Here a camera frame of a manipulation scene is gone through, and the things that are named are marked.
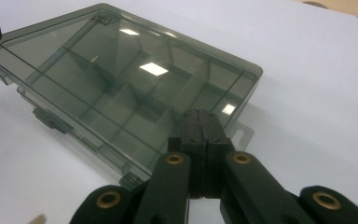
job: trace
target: white table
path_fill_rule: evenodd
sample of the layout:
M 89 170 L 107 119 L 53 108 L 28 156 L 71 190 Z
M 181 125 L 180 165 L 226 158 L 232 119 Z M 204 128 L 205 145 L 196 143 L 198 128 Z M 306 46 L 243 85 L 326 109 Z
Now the white table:
M 0 1 L 3 33 L 98 1 Z M 322 185 L 358 204 L 358 18 L 282 0 L 110 1 L 264 69 L 239 121 L 247 151 L 289 191 Z M 0 82 L 0 224 L 67 223 L 119 176 L 34 118 Z M 189 223 L 223 223 L 217 200 L 191 202 Z

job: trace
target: wooden surface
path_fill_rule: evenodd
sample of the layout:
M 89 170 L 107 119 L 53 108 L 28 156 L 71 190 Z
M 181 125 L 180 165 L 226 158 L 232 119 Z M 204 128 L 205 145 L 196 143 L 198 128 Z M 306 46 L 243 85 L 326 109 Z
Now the wooden surface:
M 319 3 L 325 7 L 358 16 L 358 0 L 296 0 L 297 2 Z

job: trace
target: plastic storage box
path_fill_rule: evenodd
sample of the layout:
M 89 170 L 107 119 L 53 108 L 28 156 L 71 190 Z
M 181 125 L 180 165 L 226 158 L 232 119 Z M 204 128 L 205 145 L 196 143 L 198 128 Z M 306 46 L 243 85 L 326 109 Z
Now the plastic storage box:
M 189 109 L 211 111 L 228 136 L 242 130 L 249 138 L 236 119 L 261 74 L 257 65 L 108 5 L 0 40 L 0 79 L 19 86 L 37 118 L 143 180 Z

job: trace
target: wooden floor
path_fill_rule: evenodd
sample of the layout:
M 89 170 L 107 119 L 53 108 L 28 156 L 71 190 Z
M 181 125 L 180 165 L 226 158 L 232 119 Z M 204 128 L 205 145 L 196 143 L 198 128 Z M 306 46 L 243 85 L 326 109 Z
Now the wooden floor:
M 310 5 L 325 6 L 329 9 L 358 16 L 358 0 L 296 0 Z

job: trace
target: brass ring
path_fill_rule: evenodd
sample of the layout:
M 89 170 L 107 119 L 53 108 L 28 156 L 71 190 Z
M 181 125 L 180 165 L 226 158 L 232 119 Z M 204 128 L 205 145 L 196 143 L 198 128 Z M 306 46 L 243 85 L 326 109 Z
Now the brass ring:
M 167 163 L 169 164 L 179 164 L 183 162 L 183 157 L 179 156 L 179 155 L 171 155 L 169 157 L 167 157 Z
M 235 154 L 234 161 L 241 164 L 246 164 L 251 162 L 251 158 L 245 154 Z
M 322 197 L 328 198 L 332 202 L 328 203 L 328 202 L 324 201 L 322 199 Z M 339 202 L 339 200 L 337 198 L 333 197 L 329 193 L 326 193 L 326 192 L 323 192 L 323 191 L 318 191 L 318 192 L 315 192 L 315 193 L 312 194 L 312 198 L 320 206 L 325 207 L 327 209 L 338 210 L 339 208 L 341 208 L 341 203 Z
M 121 200 L 120 194 L 115 190 L 107 191 L 101 194 L 97 199 L 97 205 L 100 208 L 110 208 L 117 205 Z

